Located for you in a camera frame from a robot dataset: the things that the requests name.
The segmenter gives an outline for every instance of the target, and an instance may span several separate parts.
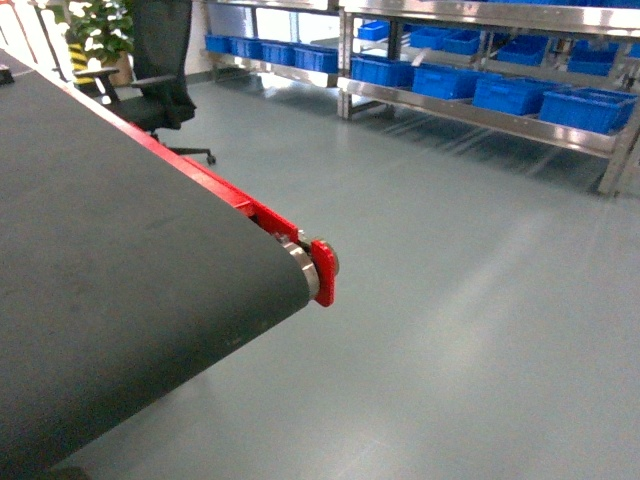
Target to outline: chair backrest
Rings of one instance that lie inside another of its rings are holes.
[[[191,33],[192,0],[133,2],[134,71],[139,80],[175,75],[171,97],[178,106],[195,105],[187,93],[184,64]],[[153,89],[145,89],[153,95]]]

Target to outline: green leaves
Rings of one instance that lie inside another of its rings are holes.
[[[133,19],[125,3],[117,0],[91,0],[74,15],[71,30],[85,47],[87,56],[103,63],[115,62],[120,52],[133,51]]]

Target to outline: chair base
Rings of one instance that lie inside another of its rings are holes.
[[[197,154],[206,154],[207,155],[207,164],[214,165],[216,163],[216,157],[211,153],[211,150],[208,148],[180,148],[180,147],[167,147],[173,153],[178,155],[197,155]]]

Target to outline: potted plant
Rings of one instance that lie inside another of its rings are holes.
[[[89,58],[97,58],[103,67],[116,67],[110,76],[114,86],[131,83],[129,54],[133,51],[131,4],[120,0],[91,0],[74,9],[71,32],[84,46]]]

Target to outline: yellow and black striped post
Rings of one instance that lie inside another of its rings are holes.
[[[78,39],[71,33],[71,30],[67,31],[65,35],[67,40],[67,49],[69,50],[69,56],[71,57],[71,66],[73,70],[86,70],[89,59],[84,53],[84,49]],[[97,97],[101,95],[100,89],[93,78],[76,78],[74,84],[78,90],[90,97]]]

